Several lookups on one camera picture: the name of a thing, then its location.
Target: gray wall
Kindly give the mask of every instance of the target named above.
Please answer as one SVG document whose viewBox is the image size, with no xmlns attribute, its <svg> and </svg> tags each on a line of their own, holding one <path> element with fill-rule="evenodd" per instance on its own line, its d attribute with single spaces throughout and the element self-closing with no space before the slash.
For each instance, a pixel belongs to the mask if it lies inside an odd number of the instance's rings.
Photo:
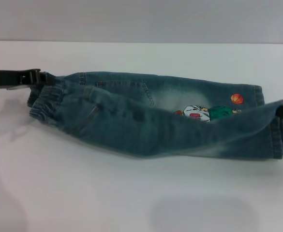
<svg viewBox="0 0 283 232">
<path fill-rule="evenodd" d="M 0 0 L 0 40 L 283 43 L 283 0 Z"/>
</svg>

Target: elastic waistband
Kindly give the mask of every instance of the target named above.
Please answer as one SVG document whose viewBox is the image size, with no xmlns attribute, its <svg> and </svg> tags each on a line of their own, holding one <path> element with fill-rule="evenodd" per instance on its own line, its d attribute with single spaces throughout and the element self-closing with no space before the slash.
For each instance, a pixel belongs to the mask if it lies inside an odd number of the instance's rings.
<svg viewBox="0 0 283 232">
<path fill-rule="evenodd" d="M 63 85 L 64 81 L 56 78 L 53 86 L 43 86 L 40 92 L 39 89 L 31 89 L 28 101 L 29 106 L 32 104 L 30 116 L 42 123 L 55 125 L 54 111 L 63 98 Z"/>
</svg>

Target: back pocket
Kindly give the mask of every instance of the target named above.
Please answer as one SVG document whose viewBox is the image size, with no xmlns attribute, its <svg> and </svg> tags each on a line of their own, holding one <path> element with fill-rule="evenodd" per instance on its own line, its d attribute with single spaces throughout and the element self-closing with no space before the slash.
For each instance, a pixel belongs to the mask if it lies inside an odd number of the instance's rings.
<svg viewBox="0 0 283 232">
<path fill-rule="evenodd" d="M 131 81 L 99 81 L 97 87 L 111 93 L 120 94 L 143 105 L 152 107 L 153 98 L 145 83 Z"/>
</svg>

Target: jeans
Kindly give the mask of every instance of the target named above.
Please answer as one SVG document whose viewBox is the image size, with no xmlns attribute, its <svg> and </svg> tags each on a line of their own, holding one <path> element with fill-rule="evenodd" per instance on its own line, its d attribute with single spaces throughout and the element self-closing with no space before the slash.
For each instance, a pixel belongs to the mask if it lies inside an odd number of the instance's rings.
<svg viewBox="0 0 283 232">
<path fill-rule="evenodd" d="M 262 88 L 148 74 L 81 72 L 31 87 L 30 116 L 136 157 L 283 158 L 282 101 Z"/>
</svg>

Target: white table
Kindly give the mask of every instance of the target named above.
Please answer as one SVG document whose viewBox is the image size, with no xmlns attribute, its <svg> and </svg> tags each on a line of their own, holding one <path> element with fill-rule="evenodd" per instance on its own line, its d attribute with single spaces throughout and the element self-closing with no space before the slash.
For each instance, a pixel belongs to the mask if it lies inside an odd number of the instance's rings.
<svg viewBox="0 0 283 232">
<path fill-rule="evenodd" d="M 262 85 L 283 99 L 283 45 L 0 42 L 0 69 L 115 71 Z M 283 232 L 283 160 L 134 160 L 31 119 L 0 90 L 0 232 Z"/>
</svg>

